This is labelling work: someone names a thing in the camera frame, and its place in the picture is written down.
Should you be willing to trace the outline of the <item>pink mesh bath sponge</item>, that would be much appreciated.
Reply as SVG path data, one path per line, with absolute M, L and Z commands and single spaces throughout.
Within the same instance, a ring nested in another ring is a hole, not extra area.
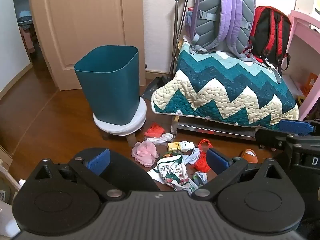
M 137 142 L 132 151 L 132 157 L 144 167 L 151 167 L 159 157 L 157 148 L 153 142 Z

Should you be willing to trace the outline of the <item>teal plastic trash bin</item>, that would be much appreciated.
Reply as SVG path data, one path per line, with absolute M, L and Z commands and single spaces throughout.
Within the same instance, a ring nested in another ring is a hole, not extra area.
M 95 117 L 114 125 L 128 124 L 139 106 L 139 50 L 105 45 L 81 58 L 74 70 Z

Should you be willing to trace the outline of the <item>red plastic bag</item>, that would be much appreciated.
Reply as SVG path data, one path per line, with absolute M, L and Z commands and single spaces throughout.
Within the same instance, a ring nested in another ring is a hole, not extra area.
M 196 160 L 192 160 L 189 164 L 195 171 L 208 173 L 210 166 L 207 164 L 206 150 L 212 147 L 212 143 L 208 139 L 202 139 L 193 149 L 192 154 Z

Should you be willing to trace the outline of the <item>grey crumpled paper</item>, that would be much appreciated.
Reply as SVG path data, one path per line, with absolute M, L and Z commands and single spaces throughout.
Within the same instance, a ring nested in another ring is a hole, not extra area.
M 194 147 L 190 155 L 183 154 L 182 159 L 183 159 L 184 165 L 187 165 L 187 164 L 194 165 L 200 158 L 200 154 L 201 154 L 201 151 L 198 147 Z

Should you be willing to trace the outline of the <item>yellow white small bottle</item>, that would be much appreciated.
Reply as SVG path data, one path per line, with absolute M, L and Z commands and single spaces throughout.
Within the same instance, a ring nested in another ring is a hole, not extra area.
M 194 149 L 194 143 L 189 141 L 169 142 L 169 152 L 188 152 Z

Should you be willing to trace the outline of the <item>white printed tote bag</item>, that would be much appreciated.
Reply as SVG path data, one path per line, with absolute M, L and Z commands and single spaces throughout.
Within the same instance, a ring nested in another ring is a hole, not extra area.
M 207 175 L 203 172 L 196 172 L 193 178 L 189 177 L 187 165 L 184 165 L 180 153 L 163 155 L 147 174 L 153 180 L 166 184 L 175 191 L 187 191 L 189 195 L 207 182 Z

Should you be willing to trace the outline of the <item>clear plastic wrapper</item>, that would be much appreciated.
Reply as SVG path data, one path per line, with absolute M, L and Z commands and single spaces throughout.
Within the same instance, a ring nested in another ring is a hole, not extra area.
M 164 133 L 160 137 L 151 137 L 146 138 L 146 141 L 149 141 L 155 145 L 164 144 L 168 142 L 172 142 L 174 139 L 174 135 L 171 133 Z

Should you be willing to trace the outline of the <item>red mesh net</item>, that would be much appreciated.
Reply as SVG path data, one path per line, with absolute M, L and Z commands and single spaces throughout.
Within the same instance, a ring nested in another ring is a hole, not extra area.
M 153 137 L 153 138 L 158 138 L 161 137 L 165 133 L 165 129 L 157 124 L 156 122 L 153 122 L 151 126 L 146 130 L 144 135 L 146 137 Z

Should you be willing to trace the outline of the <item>teal cream zigzag quilt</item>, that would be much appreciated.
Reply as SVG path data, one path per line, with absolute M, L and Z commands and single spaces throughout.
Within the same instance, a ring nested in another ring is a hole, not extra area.
M 272 66 L 221 51 L 198 54 L 182 43 L 172 80 L 151 96 L 156 114 L 201 118 L 243 127 L 278 129 L 299 119 L 293 95 Z

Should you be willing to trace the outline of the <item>red black backpack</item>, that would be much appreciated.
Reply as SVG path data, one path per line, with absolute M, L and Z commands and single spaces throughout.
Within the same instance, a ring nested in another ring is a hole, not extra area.
M 284 59 L 287 64 L 291 59 L 287 52 L 291 25 L 288 16 L 274 7 L 259 6 L 255 9 L 249 45 L 258 62 L 272 64 L 280 73 L 287 70 L 281 65 Z

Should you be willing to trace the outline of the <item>pink desk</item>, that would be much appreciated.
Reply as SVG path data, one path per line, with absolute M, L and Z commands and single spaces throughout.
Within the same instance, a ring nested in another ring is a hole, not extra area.
M 287 52 L 291 56 L 284 71 L 291 94 L 304 97 L 299 106 L 299 120 L 304 120 L 319 100 L 319 20 L 308 13 L 292 10 Z

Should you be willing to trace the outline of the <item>purple grey backpack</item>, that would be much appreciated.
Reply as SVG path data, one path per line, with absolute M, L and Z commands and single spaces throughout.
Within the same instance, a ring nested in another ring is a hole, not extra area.
M 194 0 L 185 15 L 190 49 L 198 54 L 222 51 L 242 62 L 260 64 L 274 72 L 280 83 L 278 69 L 258 62 L 251 53 L 249 36 L 256 8 L 255 0 Z

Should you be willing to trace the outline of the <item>beige wooden door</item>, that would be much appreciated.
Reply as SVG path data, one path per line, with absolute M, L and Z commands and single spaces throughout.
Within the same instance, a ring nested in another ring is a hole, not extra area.
M 118 44 L 139 49 L 145 85 L 143 0 L 29 0 L 36 35 L 59 90 L 79 89 L 74 65 L 92 49 Z

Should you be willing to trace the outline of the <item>metal bed frame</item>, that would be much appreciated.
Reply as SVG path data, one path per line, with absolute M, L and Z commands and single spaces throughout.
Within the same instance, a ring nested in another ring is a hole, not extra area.
M 256 129 L 252 127 L 242 127 L 217 121 L 175 115 L 171 121 L 171 133 L 177 134 L 178 129 L 247 141 L 255 141 L 256 132 Z

